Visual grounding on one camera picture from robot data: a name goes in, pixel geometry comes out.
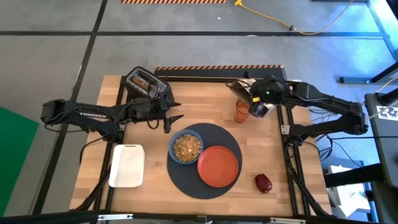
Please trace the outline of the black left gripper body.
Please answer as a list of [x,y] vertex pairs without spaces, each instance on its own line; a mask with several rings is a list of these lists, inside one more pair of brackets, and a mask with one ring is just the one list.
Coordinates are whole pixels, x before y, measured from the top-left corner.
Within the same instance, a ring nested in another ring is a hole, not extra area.
[[135,98],[130,101],[130,120],[133,123],[163,119],[164,124],[171,124],[167,112],[171,107],[171,99],[161,96],[155,99]]

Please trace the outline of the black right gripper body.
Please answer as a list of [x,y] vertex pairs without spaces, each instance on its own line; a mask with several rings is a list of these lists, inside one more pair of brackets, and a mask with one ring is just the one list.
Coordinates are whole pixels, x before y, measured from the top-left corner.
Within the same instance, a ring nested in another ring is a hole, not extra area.
[[283,104],[286,91],[285,82],[274,76],[262,80],[259,84],[259,96],[263,103]]

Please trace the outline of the black toaster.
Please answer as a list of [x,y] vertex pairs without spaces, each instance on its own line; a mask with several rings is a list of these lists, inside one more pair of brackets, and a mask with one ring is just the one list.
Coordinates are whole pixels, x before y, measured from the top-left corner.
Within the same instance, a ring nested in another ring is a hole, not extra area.
[[[135,86],[132,82],[133,77],[139,77],[145,80],[149,84],[149,89],[145,91]],[[129,105],[130,101],[135,98],[148,98],[152,100],[161,96],[167,96],[171,101],[174,100],[170,85],[151,71],[140,66],[133,68],[124,78],[122,78],[122,84],[127,90],[127,103]]]

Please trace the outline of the light blue bowl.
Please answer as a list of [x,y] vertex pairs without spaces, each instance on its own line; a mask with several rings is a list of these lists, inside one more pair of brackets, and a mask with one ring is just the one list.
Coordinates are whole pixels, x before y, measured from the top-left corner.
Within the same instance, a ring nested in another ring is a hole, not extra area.
[[174,150],[173,150],[173,145],[174,145],[176,139],[179,138],[180,136],[183,136],[184,134],[191,134],[192,136],[196,136],[196,137],[201,141],[201,144],[202,144],[202,147],[203,147],[201,153],[204,151],[204,143],[203,143],[203,140],[202,140],[201,136],[200,136],[196,131],[193,131],[193,130],[191,130],[191,129],[182,129],[182,130],[180,130],[180,131],[177,131],[177,132],[171,137],[171,139],[170,139],[170,141],[169,141],[169,156],[170,156],[175,162],[177,162],[177,163],[179,163],[179,164],[191,164],[191,163],[194,163],[195,161],[197,161],[200,155],[199,155],[193,162],[182,163],[182,162],[180,162],[180,161],[176,158],[176,156],[175,156],[175,154],[174,154]]

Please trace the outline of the brown toast slice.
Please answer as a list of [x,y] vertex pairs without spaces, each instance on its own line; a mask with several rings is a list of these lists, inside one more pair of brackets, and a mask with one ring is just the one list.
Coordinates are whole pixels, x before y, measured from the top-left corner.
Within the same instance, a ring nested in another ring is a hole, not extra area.
[[142,90],[147,91],[149,89],[149,84],[139,77],[133,77],[132,82],[133,84],[135,84],[135,86],[139,87]]

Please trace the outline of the golden cereal flakes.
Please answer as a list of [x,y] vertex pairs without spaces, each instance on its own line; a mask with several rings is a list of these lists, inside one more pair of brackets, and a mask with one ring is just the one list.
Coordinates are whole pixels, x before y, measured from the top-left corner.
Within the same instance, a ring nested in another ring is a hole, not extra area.
[[176,158],[182,163],[193,162],[202,151],[201,141],[191,134],[184,134],[176,139],[173,150]]

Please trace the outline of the black ramp with hazard stripes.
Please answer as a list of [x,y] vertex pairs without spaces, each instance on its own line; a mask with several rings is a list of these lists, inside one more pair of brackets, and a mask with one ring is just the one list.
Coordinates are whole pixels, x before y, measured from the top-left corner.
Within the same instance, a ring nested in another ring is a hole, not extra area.
[[263,79],[273,75],[286,79],[283,65],[204,65],[157,67],[154,74],[168,82],[226,82],[241,78]]

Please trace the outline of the white rectangular baking dish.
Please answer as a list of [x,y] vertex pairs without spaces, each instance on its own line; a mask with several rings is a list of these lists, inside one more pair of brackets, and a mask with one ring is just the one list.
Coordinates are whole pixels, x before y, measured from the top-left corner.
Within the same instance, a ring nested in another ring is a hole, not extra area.
[[145,152],[139,144],[119,144],[114,148],[109,186],[134,188],[143,183]]

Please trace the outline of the dark round woven placemat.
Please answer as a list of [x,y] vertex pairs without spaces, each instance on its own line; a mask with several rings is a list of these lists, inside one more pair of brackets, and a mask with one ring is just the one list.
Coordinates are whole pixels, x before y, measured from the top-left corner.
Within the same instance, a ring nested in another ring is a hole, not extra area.
[[213,187],[205,183],[198,173],[198,162],[181,164],[175,156],[167,156],[167,171],[173,184],[185,195],[197,199],[217,198],[229,191],[237,182],[242,170],[242,153],[237,140],[233,135],[221,126],[211,123],[198,123],[184,129],[196,132],[203,140],[205,149],[211,146],[223,146],[229,149],[237,158],[238,172],[231,183],[224,187]]

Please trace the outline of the orange plate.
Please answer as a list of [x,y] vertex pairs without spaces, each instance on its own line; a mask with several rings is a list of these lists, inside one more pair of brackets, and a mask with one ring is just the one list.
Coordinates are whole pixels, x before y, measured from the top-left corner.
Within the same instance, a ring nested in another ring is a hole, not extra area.
[[231,184],[238,175],[236,156],[226,147],[211,146],[198,159],[197,171],[204,183],[222,188]]

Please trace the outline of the dark red apple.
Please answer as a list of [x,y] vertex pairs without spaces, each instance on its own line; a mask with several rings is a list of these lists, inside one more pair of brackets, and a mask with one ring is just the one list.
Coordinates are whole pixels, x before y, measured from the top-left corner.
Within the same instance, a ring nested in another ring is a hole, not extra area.
[[272,189],[272,183],[265,174],[258,174],[254,178],[258,191],[268,194]]

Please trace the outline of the black white marker tag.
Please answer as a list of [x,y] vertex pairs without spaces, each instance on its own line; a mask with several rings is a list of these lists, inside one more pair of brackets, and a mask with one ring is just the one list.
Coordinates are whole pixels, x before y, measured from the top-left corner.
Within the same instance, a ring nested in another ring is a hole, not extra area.
[[377,117],[389,121],[398,121],[398,107],[376,106]]

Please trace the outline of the white cardboard box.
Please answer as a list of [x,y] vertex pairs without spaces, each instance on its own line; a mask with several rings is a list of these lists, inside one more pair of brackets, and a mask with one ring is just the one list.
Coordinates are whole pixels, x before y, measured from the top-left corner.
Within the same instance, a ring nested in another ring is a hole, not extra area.
[[332,206],[343,218],[348,218],[354,212],[371,211],[363,184],[328,187],[327,192]]

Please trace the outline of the green floor mat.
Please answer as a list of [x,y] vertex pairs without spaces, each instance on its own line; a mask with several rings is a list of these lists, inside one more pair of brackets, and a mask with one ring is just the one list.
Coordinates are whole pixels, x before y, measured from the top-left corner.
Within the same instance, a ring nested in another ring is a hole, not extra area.
[[38,125],[0,107],[0,217],[4,215]]

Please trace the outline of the black aluminium table frame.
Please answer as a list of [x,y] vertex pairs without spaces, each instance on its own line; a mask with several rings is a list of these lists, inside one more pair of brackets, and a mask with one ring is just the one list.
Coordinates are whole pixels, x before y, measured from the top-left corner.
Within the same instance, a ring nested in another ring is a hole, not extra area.
[[[264,121],[250,121],[232,135],[246,140],[241,151],[243,165],[238,186],[230,193],[211,200],[190,199],[178,192],[167,177],[165,166],[169,141],[185,124],[204,123],[214,112],[232,115],[235,95],[226,82],[168,82],[174,102],[180,106],[168,110],[167,116],[183,114],[164,133],[163,121],[127,123],[119,142],[108,144],[140,144],[146,154],[144,183],[131,189],[117,189],[107,198],[103,209],[95,210],[92,201],[108,184],[112,159],[107,160],[95,187],[86,189],[87,198],[80,206],[63,213],[45,213],[0,218],[0,224],[74,224],[120,219],[171,219],[207,221],[239,221],[300,224],[348,224],[345,219],[329,215],[315,201],[296,174],[298,162],[285,155],[285,135],[281,133],[281,110],[273,111]],[[265,174],[272,183],[268,194],[258,191],[255,176]]]

